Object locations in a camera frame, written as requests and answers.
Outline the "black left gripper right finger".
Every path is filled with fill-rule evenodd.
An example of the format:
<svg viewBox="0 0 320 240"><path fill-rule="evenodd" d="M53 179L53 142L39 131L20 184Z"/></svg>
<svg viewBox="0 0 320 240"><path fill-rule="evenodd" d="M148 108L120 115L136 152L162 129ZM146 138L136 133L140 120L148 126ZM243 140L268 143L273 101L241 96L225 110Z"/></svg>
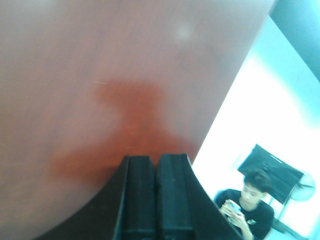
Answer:
<svg viewBox="0 0 320 240"><path fill-rule="evenodd" d="M157 167L159 240L241 240L195 176L187 154L163 154Z"/></svg>

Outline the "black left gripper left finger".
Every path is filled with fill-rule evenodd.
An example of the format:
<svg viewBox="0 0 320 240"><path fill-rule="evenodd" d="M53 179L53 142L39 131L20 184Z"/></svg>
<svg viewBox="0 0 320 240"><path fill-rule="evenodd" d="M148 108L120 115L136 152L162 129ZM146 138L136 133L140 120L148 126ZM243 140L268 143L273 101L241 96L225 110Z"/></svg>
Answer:
<svg viewBox="0 0 320 240"><path fill-rule="evenodd" d="M155 171L148 156L125 156L102 189L39 240L154 240Z"/></svg>

